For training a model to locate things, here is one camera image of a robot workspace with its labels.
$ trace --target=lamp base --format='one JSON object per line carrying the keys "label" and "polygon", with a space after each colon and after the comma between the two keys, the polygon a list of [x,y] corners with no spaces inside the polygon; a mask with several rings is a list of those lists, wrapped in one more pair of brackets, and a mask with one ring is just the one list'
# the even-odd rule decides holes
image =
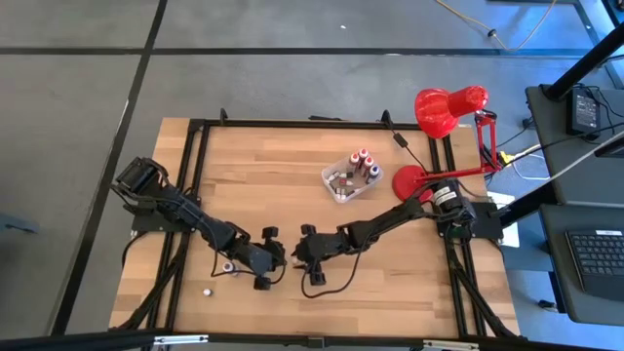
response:
{"label": "lamp base", "polygon": [[392,189],[401,201],[411,196],[425,184],[426,173],[421,167],[410,165],[401,167],[392,178]]}

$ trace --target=red desk lamp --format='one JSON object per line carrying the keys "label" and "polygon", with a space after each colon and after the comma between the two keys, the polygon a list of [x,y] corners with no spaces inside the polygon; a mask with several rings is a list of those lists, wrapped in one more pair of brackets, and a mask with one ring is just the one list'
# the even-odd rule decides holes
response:
{"label": "red desk lamp", "polygon": [[[425,89],[418,93],[414,102],[416,121],[422,131],[432,138],[442,138],[459,124],[459,118],[475,113],[481,166],[461,171],[428,174],[419,166],[404,166],[392,179],[392,188],[397,197],[405,201],[425,182],[444,177],[460,177],[497,172],[502,169],[496,160],[496,114],[484,110],[488,103],[488,91],[484,87],[472,86],[450,93],[443,89]],[[483,140],[483,127],[489,126],[491,160],[487,159]]]}

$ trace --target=gray floor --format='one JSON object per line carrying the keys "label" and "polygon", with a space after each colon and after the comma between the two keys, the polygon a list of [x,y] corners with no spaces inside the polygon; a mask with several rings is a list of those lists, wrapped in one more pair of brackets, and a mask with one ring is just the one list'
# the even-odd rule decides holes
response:
{"label": "gray floor", "polygon": [[[521,41],[545,10],[448,1],[496,26],[509,43]],[[600,1],[584,4],[597,30],[608,32],[612,26]],[[4,0],[0,46],[141,47],[156,5],[156,0]],[[171,1],[156,46],[495,47],[482,31],[433,1],[409,0]],[[590,48],[591,41],[574,9],[558,5],[526,47]],[[0,56],[0,212],[36,220],[42,227],[36,235],[0,233],[0,338],[46,332],[137,62],[137,57]],[[524,88],[551,83],[574,63],[556,58],[154,57],[119,165],[151,154],[163,117],[215,118],[225,107],[232,118],[317,114],[371,121],[388,108],[396,120],[407,122],[413,121],[413,97],[420,89],[471,84],[489,89],[489,108],[499,115],[502,140],[528,117]],[[604,70],[586,81],[612,88]],[[505,149],[515,152],[536,142],[535,134],[527,132]],[[545,173],[539,163],[527,163],[522,171]],[[518,196],[538,183],[506,170],[490,188]],[[120,202],[110,198],[70,332],[107,326],[130,221]],[[566,316],[535,309],[533,302],[548,292],[545,273],[510,272],[509,280],[521,330],[530,339],[621,344],[621,329],[575,325]]]}

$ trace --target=wooden tabletop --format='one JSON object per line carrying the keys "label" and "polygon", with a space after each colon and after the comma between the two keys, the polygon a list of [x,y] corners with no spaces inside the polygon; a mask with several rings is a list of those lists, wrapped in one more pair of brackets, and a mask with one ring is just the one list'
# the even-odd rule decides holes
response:
{"label": "wooden tabletop", "polygon": [[[188,121],[164,119],[156,142],[153,158],[167,168],[170,179],[177,177]],[[417,131],[402,135],[413,153],[431,169],[426,135]],[[196,138],[187,184],[193,173],[199,134]],[[451,142],[458,169],[479,164],[471,128],[457,128]],[[337,204],[321,181],[321,170],[361,147],[370,150],[386,176],[359,197]],[[445,165],[441,143],[439,149]],[[290,254],[301,237],[301,224],[334,233],[338,224],[373,218],[398,205],[400,201],[391,188],[392,175],[408,164],[413,164],[410,155],[388,131],[213,127],[200,196],[207,214],[235,222],[252,234],[253,241],[261,241],[263,227],[279,227],[277,240]],[[486,192],[480,175],[461,181],[475,193]],[[153,286],[163,238],[163,233],[149,233],[130,249],[111,327],[123,323]],[[481,293],[507,328],[518,332],[500,251],[486,240],[473,240],[471,246]],[[316,299],[301,294],[302,271],[291,265],[281,283],[260,292],[253,289],[252,276],[210,278],[213,259],[214,251],[199,234],[193,234],[175,318],[176,331],[457,337],[444,244],[436,224],[428,219],[406,223],[384,234],[362,255],[355,279],[346,291]],[[341,287],[354,259],[353,255],[344,255],[324,262],[327,284],[310,287],[306,279],[306,291],[317,293]],[[219,257],[219,269],[224,260]],[[214,294],[203,296],[204,289]],[[463,295],[469,331],[474,332],[470,300],[465,292]],[[164,325],[168,301],[166,291],[158,326]]]}

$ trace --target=black wheel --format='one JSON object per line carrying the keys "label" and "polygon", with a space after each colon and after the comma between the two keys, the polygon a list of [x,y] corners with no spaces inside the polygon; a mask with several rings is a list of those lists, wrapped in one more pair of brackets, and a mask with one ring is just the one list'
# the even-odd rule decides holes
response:
{"label": "black wheel", "polygon": [[555,303],[555,302],[546,301],[546,300],[539,300],[539,302],[537,302],[537,305],[540,308],[543,308],[543,309],[545,309],[547,311],[558,312],[558,310],[557,310],[557,303]]}

